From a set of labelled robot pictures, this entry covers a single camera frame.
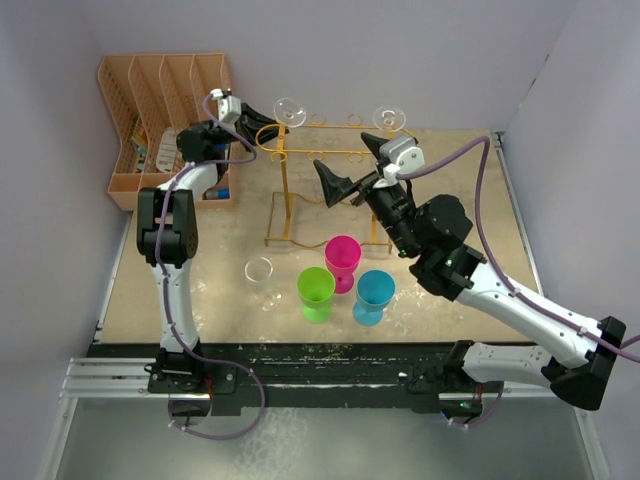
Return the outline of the tall clear flute glass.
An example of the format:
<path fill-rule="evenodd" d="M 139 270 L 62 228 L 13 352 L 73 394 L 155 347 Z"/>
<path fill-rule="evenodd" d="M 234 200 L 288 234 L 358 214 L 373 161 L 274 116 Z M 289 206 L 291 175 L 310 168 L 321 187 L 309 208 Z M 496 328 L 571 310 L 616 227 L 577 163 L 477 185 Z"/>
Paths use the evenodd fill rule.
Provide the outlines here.
<path fill-rule="evenodd" d="M 406 115 L 399 107 L 381 106 L 374 111 L 372 120 L 378 130 L 387 138 L 392 138 L 396 132 L 404 128 Z"/>

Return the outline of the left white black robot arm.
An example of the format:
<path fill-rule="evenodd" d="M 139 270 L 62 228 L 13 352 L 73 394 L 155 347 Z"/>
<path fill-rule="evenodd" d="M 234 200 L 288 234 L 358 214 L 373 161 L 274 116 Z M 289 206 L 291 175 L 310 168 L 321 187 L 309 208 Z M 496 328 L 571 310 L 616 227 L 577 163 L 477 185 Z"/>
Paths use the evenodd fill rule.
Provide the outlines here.
<path fill-rule="evenodd" d="M 136 246 L 154 275 L 160 302 L 161 340 L 145 370 L 152 387 L 194 392 L 219 363 L 203 356 L 193 318 L 190 275 L 199 234 L 195 200 L 218 185 L 233 164 L 230 145 L 240 143 L 256 159 L 256 146 L 274 138 L 276 120 L 237 98 L 217 101 L 217 115 L 203 101 L 208 116 L 180 130 L 176 148 L 184 166 L 157 187 L 144 187 L 137 199 Z"/>

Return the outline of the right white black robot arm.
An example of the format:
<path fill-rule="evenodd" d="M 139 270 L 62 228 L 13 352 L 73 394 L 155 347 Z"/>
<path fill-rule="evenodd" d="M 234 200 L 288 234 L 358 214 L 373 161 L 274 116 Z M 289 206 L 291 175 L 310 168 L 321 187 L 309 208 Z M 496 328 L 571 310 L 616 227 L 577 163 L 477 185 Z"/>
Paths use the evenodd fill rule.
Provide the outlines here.
<path fill-rule="evenodd" d="M 574 407 L 598 410 L 623 354 L 625 324 L 612 316 L 596 320 L 575 313 L 508 277 L 490 250 L 479 208 L 468 218 L 461 201 L 450 194 L 422 205 L 414 201 L 413 180 L 474 147 L 481 147 L 480 162 L 485 164 L 490 138 L 475 138 L 433 165 L 426 165 L 413 136 L 387 140 L 363 133 L 361 139 L 376 167 L 356 181 L 314 160 L 326 205 L 344 199 L 354 206 L 367 204 L 399 257 L 412 260 L 409 271 L 424 290 L 488 314 L 533 343 L 524 347 L 459 341 L 444 369 L 446 383 L 456 391 L 487 382 L 535 385 Z"/>

